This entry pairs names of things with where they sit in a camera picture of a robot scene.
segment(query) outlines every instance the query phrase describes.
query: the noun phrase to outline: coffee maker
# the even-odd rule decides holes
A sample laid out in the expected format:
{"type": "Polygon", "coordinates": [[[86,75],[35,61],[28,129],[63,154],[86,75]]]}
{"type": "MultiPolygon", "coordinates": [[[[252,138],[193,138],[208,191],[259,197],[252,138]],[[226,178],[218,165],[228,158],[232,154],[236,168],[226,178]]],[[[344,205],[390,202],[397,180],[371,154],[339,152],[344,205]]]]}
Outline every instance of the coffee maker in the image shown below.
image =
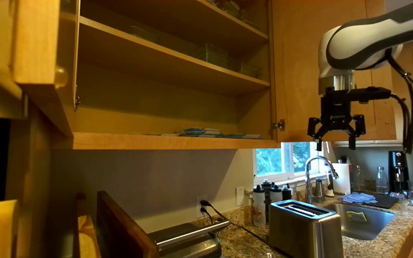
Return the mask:
{"type": "Polygon", "coordinates": [[[405,154],[401,151],[388,152],[388,184],[390,192],[408,191],[408,168],[405,154]]]}

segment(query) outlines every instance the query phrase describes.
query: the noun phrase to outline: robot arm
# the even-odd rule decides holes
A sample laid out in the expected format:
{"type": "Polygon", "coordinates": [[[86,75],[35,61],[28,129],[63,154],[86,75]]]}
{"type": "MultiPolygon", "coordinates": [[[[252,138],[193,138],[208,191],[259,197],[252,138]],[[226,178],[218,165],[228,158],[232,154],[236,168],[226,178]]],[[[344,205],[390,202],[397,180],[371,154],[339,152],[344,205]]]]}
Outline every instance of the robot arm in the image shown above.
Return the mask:
{"type": "Polygon", "coordinates": [[[390,63],[398,69],[394,58],[400,53],[401,45],[413,41],[413,3],[391,13],[374,19],[364,19],[345,23],[328,30],[319,45],[319,95],[321,95],[321,119],[311,118],[308,121],[308,135],[317,141],[318,149],[321,138],[329,131],[347,132],[348,147],[354,149],[355,138],[365,134],[364,116],[350,115],[351,102],[367,104],[375,99],[394,98],[388,89],[367,88],[354,89],[352,71],[374,69],[390,63]]]}

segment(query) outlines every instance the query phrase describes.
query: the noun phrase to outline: toaster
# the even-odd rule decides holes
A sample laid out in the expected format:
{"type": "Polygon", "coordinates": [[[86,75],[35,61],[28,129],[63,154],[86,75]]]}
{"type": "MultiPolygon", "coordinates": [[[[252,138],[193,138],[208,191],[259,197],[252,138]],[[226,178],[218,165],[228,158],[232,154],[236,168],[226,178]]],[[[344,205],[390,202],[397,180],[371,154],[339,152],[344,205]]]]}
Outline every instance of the toaster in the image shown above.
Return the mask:
{"type": "Polygon", "coordinates": [[[339,215],[294,200],[272,202],[268,243],[294,258],[342,258],[339,215]]]}

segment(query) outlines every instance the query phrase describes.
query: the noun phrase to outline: window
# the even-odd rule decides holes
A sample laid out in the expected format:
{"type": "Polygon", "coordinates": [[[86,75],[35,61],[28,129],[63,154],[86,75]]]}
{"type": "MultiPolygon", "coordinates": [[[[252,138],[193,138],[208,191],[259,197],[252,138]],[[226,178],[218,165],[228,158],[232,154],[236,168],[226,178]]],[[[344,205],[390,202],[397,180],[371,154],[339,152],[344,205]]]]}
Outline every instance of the window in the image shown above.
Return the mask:
{"type": "MultiPolygon", "coordinates": [[[[269,182],[289,182],[305,178],[305,162],[311,157],[331,152],[324,144],[322,151],[315,151],[314,142],[282,142],[279,149],[255,149],[255,185],[269,182]]],[[[311,177],[325,175],[327,167],[318,159],[311,164],[311,177]]]]}

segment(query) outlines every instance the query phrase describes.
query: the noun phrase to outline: paper towel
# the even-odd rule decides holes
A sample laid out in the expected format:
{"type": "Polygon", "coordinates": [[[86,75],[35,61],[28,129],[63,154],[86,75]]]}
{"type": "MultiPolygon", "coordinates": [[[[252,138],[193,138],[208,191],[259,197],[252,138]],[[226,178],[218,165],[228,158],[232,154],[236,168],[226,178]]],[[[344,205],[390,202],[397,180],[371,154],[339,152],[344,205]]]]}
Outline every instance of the paper towel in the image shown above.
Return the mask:
{"type": "Polygon", "coordinates": [[[334,178],[334,192],[348,195],[350,188],[350,164],[332,164],[338,178],[334,178]]]}

